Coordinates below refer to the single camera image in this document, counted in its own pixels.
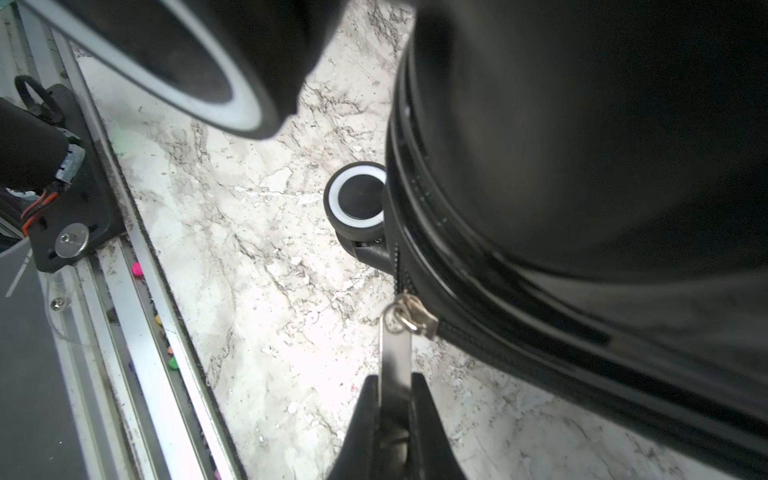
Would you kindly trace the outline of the black white space suitcase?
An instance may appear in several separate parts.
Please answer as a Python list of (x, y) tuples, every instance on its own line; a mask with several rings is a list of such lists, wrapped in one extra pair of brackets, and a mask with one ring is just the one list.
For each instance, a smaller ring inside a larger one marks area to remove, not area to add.
[(765, 2), (422, 6), (363, 173), (385, 327), (766, 477)]

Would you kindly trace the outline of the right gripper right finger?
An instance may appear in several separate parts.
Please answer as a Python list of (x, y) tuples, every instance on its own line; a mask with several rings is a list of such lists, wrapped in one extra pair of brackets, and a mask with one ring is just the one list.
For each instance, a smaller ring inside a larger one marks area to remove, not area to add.
[(409, 479), (466, 480), (421, 373), (411, 375), (409, 399)]

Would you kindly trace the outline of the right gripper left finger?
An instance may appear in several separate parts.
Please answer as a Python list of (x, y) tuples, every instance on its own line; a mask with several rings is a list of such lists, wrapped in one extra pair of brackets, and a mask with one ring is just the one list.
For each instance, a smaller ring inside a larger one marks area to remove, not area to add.
[(378, 451), (379, 382), (369, 375), (359, 392), (342, 447), (328, 480), (369, 480), (375, 477)]

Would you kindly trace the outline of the silver zipper pull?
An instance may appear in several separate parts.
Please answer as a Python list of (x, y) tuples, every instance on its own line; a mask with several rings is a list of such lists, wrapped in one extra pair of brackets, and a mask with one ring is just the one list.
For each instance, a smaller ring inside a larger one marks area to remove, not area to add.
[(385, 456), (403, 464), (407, 459), (412, 390), (412, 338), (432, 340), (438, 318), (414, 294), (402, 292), (384, 308), (380, 326), (379, 407), (381, 445)]

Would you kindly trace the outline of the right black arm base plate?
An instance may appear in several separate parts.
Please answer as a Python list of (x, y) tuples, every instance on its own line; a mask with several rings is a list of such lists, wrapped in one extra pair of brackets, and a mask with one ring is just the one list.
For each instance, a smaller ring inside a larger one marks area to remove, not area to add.
[(37, 268), (54, 273), (94, 253), (125, 231), (115, 194), (76, 95), (56, 84), (48, 88), (29, 75), (14, 85), (35, 129), (35, 147), (46, 146), (50, 172), (44, 195), (22, 215)]

